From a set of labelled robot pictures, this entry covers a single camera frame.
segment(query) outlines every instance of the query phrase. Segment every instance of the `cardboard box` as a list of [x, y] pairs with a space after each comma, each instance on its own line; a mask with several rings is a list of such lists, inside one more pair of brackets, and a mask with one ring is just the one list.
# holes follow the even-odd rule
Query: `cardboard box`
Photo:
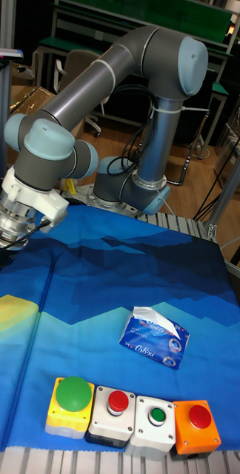
[[[33, 88], [27, 86], [12, 86], [11, 115], [15, 113], [25, 113], [33, 115], [48, 103], [54, 94], [42, 87]], [[84, 120], [82, 120], [73, 130], [72, 135], [80, 139], [84, 132]], [[8, 164], [15, 163], [18, 152], [8, 147]]]

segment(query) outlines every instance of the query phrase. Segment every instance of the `black button base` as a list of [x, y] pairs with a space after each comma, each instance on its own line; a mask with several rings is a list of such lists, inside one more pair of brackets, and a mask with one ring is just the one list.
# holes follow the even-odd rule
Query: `black button base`
[[117, 447], [119, 449], [127, 445], [127, 441], [106, 438], [105, 436], [91, 435], [88, 431], [86, 433], [85, 440], [87, 443], [103, 444], [104, 446]]
[[210, 453], [194, 453], [194, 454], [178, 454], [176, 446], [173, 446], [170, 451], [172, 461], [184, 461], [185, 459], [204, 459], [209, 456]]

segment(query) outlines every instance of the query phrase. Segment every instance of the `push button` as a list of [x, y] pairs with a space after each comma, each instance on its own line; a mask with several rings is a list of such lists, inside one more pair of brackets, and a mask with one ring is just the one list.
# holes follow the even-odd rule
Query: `push button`
[[211, 424], [212, 417], [207, 408], [201, 405], [194, 405], [189, 411], [190, 422], [196, 427], [204, 430]]
[[107, 409], [111, 415], [120, 416], [128, 407], [128, 397], [121, 390], [109, 395]]
[[56, 388], [56, 400], [68, 412], [83, 410], [92, 397], [90, 385], [80, 377], [67, 377]]
[[154, 426], [161, 427], [166, 420], [165, 412], [161, 408], [152, 408], [149, 412], [149, 420]]

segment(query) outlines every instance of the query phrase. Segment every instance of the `light blue joint cap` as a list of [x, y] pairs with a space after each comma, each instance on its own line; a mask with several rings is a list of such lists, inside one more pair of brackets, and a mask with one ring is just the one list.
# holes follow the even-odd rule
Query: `light blue joint cap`
[[20, 151], [19, 148], [19, 127], [21, 121], [26, 117], [24, 113], [15, 113], [9, 118], [4, 127], [4, 140], [16, 151]]
[[164, 201], [167, 200], [170, 194], [170, 186], [164, 187], [160, 194], [158, 194], [148, 205], [145, 209], [142, 210], [144, 214], [148, 214], [149, 216], [153, 216], [153, 214], [157, 213], [161, 206], [164, 204]]
[[70, 132], [45, 118], [36, 120], [24, 138], [24, 146], [28, 151], [51, 161], [68, 158], [74, 144], [75, 139]]
[[194, 96], [200, 90], [208, 66], [208, 51], [203, 43], [186, 36], [179, 48], [179, 81], [185, 94]]
[[94, 173], [94, 171], [96, 171], [99, 164], [99, 155], [97, 153], [96, 148], [93, 145], [91, 145], [90, 143], [87, 143], [87, 141], [85, 140], [81, 140], [81, 141], [83, 141], [90, 150], [90, 167], [87, 170], [87, 172], [84, 174], [84, 176], [82, 176], [82, 178], [86, 178], [86, 176], [90, 176], [92, 175], [92, 173]]
[[[106, 156], [106, 158], [103, 158], [100, 162], [99, 162], [99, 166], [98, 166], [98, 173], [101, 173], [101, 174], [104, 174], [104, 175], [107, 175], [107, 168], [109, 166], [109, 164], [115, 159], [117, 158], [117, 156]], [[128, 168], [130, 165], [131, 165], [131, 161], [128, 161], [126, 158], [124, 158], [124, 166], [126, 168]], [[110, 168], [109, 168], [109, 173], [111, 175], [116, 175], [118, 173], [123, 173], [123, 169], [121, 167], [121, 159], [119, 160], [115, 160]]]

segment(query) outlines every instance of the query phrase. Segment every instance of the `green mushroom button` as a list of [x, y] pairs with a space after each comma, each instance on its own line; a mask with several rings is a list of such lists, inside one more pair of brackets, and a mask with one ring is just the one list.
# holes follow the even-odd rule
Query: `green mushroom button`
[[83, 410], [91, 400], [90, 385], [80, 377], [67, 377], [56, 388], [56, 400], [68, 412]]

